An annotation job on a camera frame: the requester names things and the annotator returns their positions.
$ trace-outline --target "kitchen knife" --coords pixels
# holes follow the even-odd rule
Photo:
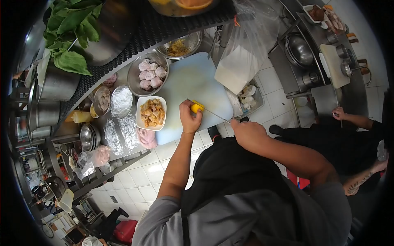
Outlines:
[[[204,106],[204,109],[205,110],[207,110],[208,112],[210,112],[211,114],[213,114],[213,115],[215,115],[216,117],[218,117],[219,119],[221,119],[221,120],[224,120],[224,121],[226,121],[227,123],[229,123],[229,124],[231,124],[228,120],[226,120],[226,119],[223,119],[222,117],[220,117],[219,115],[217,115],[217,114],[215,114],[214,112],[212,112],[212,111],[210,111],[210,110],[208,110],[205,106]]]

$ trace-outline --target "orange slice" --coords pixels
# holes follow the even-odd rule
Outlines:
[[[208,7],[213,0],[175,0],[184,9],[203,9]]]

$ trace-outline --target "hand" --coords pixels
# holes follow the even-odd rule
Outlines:
[[[347,113],[344,112],[344,109],[342,107],[334,108],[334,110],[331,113],[333,114],[333,117],[336,120],[344,120],[347,115]]]
[[[262,143],[266,139],[270,139],[266,129],[257,122],[244,121],[239,123],[232,119],[231,127],[234,130],[238,144],[255,154],[258,153]]]
[[[182,122],[183,132],[195,134],[201,125],[201,119],[203,118],[203,113],[199,109],[197,111],[196,117],[191,115],[190,107],[192,105],[194,105],[192,101],[189,100],[183,101],[183,103],[179,105],[179,117],[180,117],[180,121]]]

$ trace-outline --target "white cutting board on counter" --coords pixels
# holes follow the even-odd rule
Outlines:
[[[333,87],[338,89],[349,84],[350,78],[341,71],[343,59],[338,56],[336,47],[334,45],[321,44],[320,50],[327,64]]]
[[[223,85],[214,79],[216,67],[212,59],[208,59],[208,53],[200,52],[172,63],[169,71],[167,81],[155,94],[167,102],[164,127],[156,132],[157,144],[166,144],[180,138],[183,128],[179,118],[179,104],[186,98],[198,101],[226,120],[232,118],[232,106]],[[215,115],[204,111],[198,131],[222,122]]]

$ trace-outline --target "fried chicken pieces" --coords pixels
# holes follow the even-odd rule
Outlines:
[[[162,125],[164,116],[165,112],[160,99],[149,99],[141,105],[141,119],[145,123],[145,127]]]

